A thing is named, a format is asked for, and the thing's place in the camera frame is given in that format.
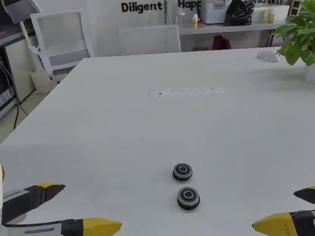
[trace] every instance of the black plastic bag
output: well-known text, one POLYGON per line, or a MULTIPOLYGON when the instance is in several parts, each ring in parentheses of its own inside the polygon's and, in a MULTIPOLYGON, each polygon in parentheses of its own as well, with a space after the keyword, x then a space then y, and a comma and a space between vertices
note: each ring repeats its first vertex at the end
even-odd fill
POLYGON ((232 0, 226 10, 224 26, 246 26, 252 24, 255 3, 253 0, 232 0))

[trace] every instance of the bearing inner ring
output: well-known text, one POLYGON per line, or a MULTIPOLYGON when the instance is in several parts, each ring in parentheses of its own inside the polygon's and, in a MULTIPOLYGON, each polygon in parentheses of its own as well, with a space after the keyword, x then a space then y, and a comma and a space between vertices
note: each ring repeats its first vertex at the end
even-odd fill
POLYGON ((178 167, 178 171, 185 174, 188 172, 188 168, 187 168, 187 166, 182 165, 182 166, 178 167))
POLYGON ((185 190, 183 196, 185 199, 190 200, 194 198, 194 193, 190 190, 185 190))

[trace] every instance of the shelf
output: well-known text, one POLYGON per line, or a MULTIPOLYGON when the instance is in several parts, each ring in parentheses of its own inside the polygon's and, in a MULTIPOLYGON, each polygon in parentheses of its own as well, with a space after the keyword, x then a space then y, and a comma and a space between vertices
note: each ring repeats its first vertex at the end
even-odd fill
POLYGON ((264 22, 252 22, 250 26, 223 26, 223 24, 199 24, 198 28, 193 28, 191 24, 183 25, 179 28, 180 35, 186 34, 202 34, 202 33, 223 33, 223 32, 239 32, 254 30, 272 30, 285 25, 285 20, 275 21, 272 24, 264 22))

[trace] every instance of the chair backrest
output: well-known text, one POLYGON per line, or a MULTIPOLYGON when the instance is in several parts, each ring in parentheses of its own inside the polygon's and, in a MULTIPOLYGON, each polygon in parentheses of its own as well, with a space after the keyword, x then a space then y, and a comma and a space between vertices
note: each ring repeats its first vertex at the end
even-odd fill
POLYGON ((122 29, 118 38, 122 55, 181 52, 177 25, 122 29))
POLYGON ((95 57, 83 9, 32 14, 31 20, 40 51, 47 53, 53 69, 95 57))

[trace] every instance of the bottle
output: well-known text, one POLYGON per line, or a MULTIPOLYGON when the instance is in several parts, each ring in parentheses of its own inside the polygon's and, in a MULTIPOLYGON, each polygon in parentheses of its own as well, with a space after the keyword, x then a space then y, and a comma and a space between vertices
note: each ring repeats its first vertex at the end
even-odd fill
POLYGON ((192 27, 197 28, 198 27, 198 14, 194 14, 192 18, 192 27))
POLYGON ((272 24, 275 21, 275 13, 273 10, 270 10, 270 15, 269 15, 269 19, 268 19, 268 23, 272 24))
POLYGON ((270 10, 265 10, 262 12, 262 22, 267 23, 270 15, 270 10))

